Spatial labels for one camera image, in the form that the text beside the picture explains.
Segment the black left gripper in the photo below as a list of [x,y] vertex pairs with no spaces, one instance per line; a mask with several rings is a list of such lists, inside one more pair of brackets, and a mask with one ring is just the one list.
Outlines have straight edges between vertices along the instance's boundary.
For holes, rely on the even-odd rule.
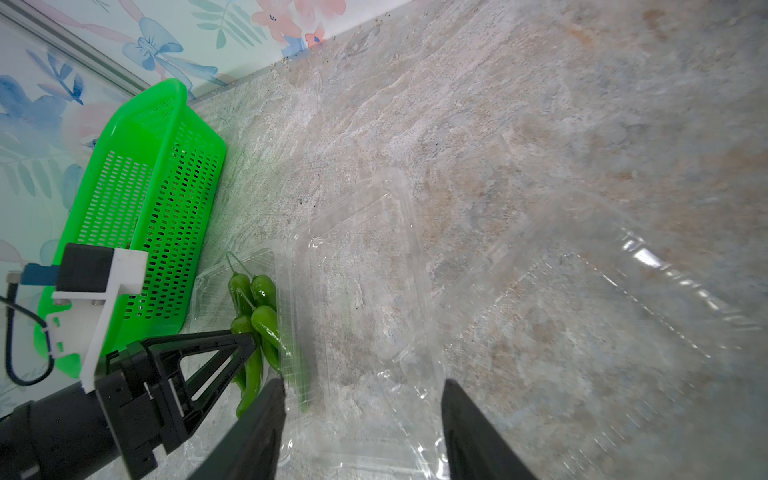
[[130,478],[158,467],[155,448],[171,453],[193,436],[255,350],[250,334],[220,330],[151,338],[106,356],[96,394]]

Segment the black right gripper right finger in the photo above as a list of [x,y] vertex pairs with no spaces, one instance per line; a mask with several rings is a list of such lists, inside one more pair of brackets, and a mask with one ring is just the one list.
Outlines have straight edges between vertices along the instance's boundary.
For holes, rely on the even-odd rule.
[[451,479],[536,479],[456,380],[444,383],[441,417]]

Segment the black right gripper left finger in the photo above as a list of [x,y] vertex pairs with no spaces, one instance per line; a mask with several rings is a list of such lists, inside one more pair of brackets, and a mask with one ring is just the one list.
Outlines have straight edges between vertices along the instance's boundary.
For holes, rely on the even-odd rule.
[[282,378],[270,380],[190,479],[275,478],[286,420]]

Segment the small green pepper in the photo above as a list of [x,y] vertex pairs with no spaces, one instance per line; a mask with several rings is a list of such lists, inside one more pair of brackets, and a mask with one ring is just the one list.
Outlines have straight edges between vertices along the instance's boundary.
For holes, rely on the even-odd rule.
[[277,320],[276,311],[268,305],[255,308],[250,317],[252,327],[261,337],[261,349],[267,363],[276,373],[280,374],[282,372],[282,342]]
[[253,353],[236,375],[236,383],[241,388],[241,400],[236,408],[236,416],[240,419],[260,393],[264,367],[261,340],[252,327],[250,318],[247,315],[237,317],[231,324],[231,332],[233,334],[249,334],[254,340]]

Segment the clear pepper container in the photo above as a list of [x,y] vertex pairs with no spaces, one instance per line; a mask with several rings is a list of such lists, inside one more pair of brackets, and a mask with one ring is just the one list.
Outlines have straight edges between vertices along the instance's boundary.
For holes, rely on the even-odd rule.
[[275,282],[292,350],[278,477],[447,478],[440,350],[405,175],[362,181],[244,263]]

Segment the green plastic basket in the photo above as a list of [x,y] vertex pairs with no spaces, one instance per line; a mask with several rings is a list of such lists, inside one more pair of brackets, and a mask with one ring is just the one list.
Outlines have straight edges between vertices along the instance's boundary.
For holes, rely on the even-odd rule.
[[224,140],[168,79],[122,105],[100,135],[54,260],[69,243],[148,254],[142,291],[117,300],[102,351],[184,325],[226,156]]

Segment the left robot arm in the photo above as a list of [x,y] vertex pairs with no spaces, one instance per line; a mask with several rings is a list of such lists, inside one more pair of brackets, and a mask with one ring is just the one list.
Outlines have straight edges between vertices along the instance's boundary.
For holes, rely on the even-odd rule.
[[130,478],[158,465],[203,423],[247,358],[249,334],[155,337],[112,352],[88,393],[71,385],[1,420],[4,479],[85,479],[116,458]]

